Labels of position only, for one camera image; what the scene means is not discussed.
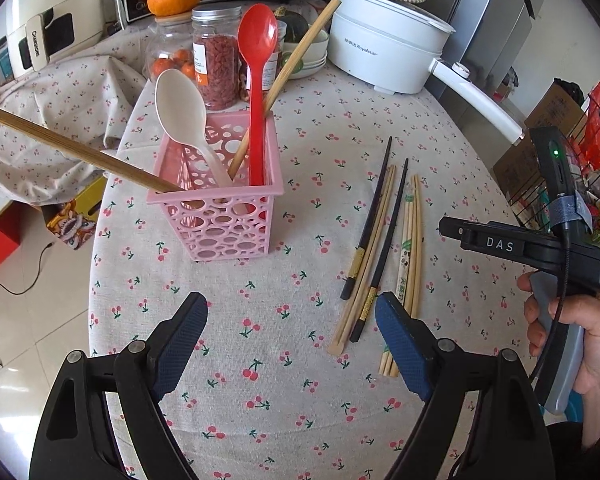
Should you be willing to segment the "person's right hand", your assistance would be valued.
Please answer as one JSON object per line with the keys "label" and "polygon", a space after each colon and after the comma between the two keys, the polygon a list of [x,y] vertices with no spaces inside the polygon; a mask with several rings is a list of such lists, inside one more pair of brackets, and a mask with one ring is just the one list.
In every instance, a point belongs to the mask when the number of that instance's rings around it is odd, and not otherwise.
{"label": "person's right hand", "polygon": [[592,448],[600,443],[600,294],[554,298],[547,312],[584,329],[583,358],[573,389],[582,396],[582,445]]}

